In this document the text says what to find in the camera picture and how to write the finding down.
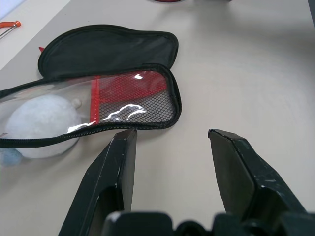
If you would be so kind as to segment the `white fluffy plush toy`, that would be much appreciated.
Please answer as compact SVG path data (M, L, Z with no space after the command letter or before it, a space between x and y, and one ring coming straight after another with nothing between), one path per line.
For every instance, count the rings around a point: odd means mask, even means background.
M79 140L62 142L60 137L80 127L81 106L78 98L54 94L0 98L0 145L14 148L29 159L62 155Z

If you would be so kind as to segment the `black paddle case, clear window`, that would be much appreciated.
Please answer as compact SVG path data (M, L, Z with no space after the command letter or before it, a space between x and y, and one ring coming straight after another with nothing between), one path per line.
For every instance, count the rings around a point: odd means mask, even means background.
M42 78L0 91L0 98L46 94L82 101L80 127L60 141L114 129L173 126L182 111L170 71L178 52L175 35L112 25L70 30L42 51Z

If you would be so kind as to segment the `light blue fluffy plush piece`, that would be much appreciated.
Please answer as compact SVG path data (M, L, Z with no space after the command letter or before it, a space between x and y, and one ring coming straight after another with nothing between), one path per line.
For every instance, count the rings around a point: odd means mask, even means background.
M0 148L0 165L10 167L20 164L23 157L19 151L14 148Z

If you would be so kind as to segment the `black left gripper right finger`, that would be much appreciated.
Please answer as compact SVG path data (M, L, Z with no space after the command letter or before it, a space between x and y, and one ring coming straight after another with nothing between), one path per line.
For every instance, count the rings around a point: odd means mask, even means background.
M263 222L274 222L284 212L306 212L279 173L245 138L217 129L210 129L208 137L226 212Z

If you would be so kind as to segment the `orange handled tool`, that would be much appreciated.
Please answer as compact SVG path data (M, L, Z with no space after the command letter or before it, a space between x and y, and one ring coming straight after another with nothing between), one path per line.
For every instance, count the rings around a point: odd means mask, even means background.
M21 26L21 22L0 22L0 30L5 29L4 32L0 33L0 40L6 37L9 33L11 33L14 29L19 28Z

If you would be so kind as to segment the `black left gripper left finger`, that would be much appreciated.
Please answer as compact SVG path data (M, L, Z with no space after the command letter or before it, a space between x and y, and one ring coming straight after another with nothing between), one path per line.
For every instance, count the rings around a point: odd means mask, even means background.
M116 133L88 167L58 236L100 236L106 217L130 211L137 131Z

